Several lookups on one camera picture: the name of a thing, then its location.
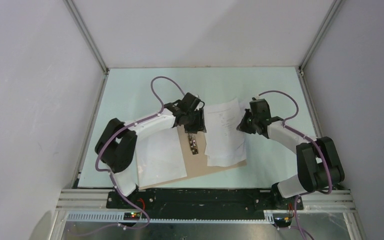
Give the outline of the white paper sheet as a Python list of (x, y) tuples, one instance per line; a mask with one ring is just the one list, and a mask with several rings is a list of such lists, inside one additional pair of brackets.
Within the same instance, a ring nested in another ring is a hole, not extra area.
[(141, 189), (187, 176), (176, 128), (160, 131), (141, 140), (136, 145), (136, 161)]

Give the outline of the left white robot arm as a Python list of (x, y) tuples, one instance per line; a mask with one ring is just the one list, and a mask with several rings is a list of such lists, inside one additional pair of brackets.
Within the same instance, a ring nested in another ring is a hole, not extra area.
[(161, 109), (149, 116), (130, 123), (111, 119), (97, 141), (95, 169), (107, 172), (118, 201), (125, 208), (133, 208), (138, 202), (136, 180), (128, 172), (133, 166), (136, 145), (153, 134), (182, 126), (185, 133), (206, 132), (205, 102), (187, 92), (183, 98), (164, 103)]

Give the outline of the brown cardboard folder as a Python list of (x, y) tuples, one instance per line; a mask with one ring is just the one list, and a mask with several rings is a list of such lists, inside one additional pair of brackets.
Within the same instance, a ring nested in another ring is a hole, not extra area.
[(235, 168), (239, 168), (239, 167), (244, 167), (247, 165), (246, 160), (244, 160), (244, 161), (241, 161), (241, 162), (239, 162), (233, 166), (230, 166), (230, 167), (207, 166), (208, 157), (204, 153), (199, 152), (199, 154), (196, 154), (196, 155), (192, 154), (192, 152), (190, 150), (190, 146), (189, 146), (188, 134), (185, 133), (184, 128), (182, 126), (180, 126), (180, 127), (177, 127), (176, 129), (177, 129), (178, 136), (179, 136), (179, 141), (180, 141), (180, 145), (181, 145), (181, 150), (182, 150), (182, 155), (183, 155), (183, 159), (184, 159), (184, 164), (185, 164), (187, 176), (184, 178), (177, 179), (177, 180), (172, 180), (169, 182), (160, 183), (160, 184), (153, 186), (153, 187), (147, 187), (145, 189), (162, 187), (163, 185), (166, 185), (166, 184), (173, 184), (173, 183), (180, 182), (183, 180), (189, 180), (189, 179), (193, 179), (193, 178), (207, 176), (210, 174), (224, 172), (227, 170), (231, 170), (231, 169), (235, 169)]

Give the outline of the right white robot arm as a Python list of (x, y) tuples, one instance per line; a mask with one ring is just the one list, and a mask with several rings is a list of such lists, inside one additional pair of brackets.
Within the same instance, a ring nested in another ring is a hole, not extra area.
[(258, 134), (276, 141), (296, 155), (296, 175), (272, 185), (271, 204), (284, 209), (291, 197), (320, 192), (330, 194), (333, 186), (345, 179), (339, 154), (330, 137), (308, 136), (272, 116), (265, 99), (253, 98), (236, 128), (247, 134)]

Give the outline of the metal folder clip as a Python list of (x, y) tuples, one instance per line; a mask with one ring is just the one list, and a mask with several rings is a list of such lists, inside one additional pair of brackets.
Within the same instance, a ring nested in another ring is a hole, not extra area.
[(190, 150), (191, 150), (191, 153), (192, 153), (193, 155), (197, 155), (197, 154), (199, 154), (198, 144), (197, 144), (195, 135), (192, 134), (192, 133), (189, 133), (189, 134), (187, 135), (187, 137), (188, 137), (189, 148), (190, 148)]

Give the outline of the printed paper sheet stack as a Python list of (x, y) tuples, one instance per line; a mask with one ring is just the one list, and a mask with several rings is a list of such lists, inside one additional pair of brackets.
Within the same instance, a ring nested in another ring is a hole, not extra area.
[(237, 130), (242, 119), (241, 113), (236, 98), (204, 108), (204, 154), (208, 167), (231, 167), (246, 160), (245, 134)]

